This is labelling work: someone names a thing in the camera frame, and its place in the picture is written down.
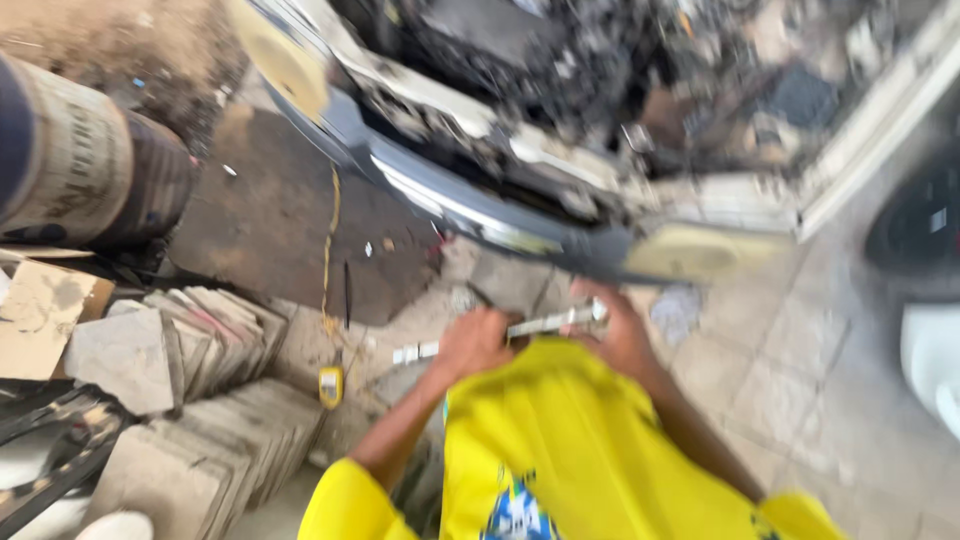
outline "hand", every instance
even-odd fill
[[[579,340],[614,371],[639,382],[651,398],[656,399],[675,388],[670,374],[657,361],[650,346],[643,318],[627,297],[609,285],[582,278],[574,280],[570,294],[598,298],[607,307],[610,323],[602,341],[575,327],[564,328],[568,337]]]
[[[440,351],[432,367],[444,373],[452,384],[509,363],[514,359],[513,351],[506,345],[510,322],[506,313],[489,307],[457,317],[440,338]]]

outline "car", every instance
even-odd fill
[[[436,227],[613,282],[812,237],[960,71],[923,0],[229,0],[280,110]]]

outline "person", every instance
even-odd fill
[[[441,538],[843,538],[805,494],[767,497],[660,366],[615,289],[599,340],[569,329],[515,355],[508,316],[456,319],[416,385],[321,478],[299,540],[416,538],[390,504],[446,395]]]

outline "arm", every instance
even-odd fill
[[[385,491],[389,492],[400,479],[423,427],[446,390],[465,377],[514,358],[504,344],[507,321],[505,313],[488,308],[457,318],[444,332],[440,351],[426,373],[349,453]]]
[[[607,306],[610,325],[603,341],[573,329],[570,336],[647,391],[663,430],[691,461],[759,503],[763,490],[657,361],[643,319],[630,301],[612,287],[586,280],[575,281],[571,292],[599,298]]]

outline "yellow shirt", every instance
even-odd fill
[[[441,538],[829,540],[799,493],[754,505],[677,449],[647,394],[575,342],[535,341],[447,394]],[[413,539],[349,459],[314,492],[299,540]]]

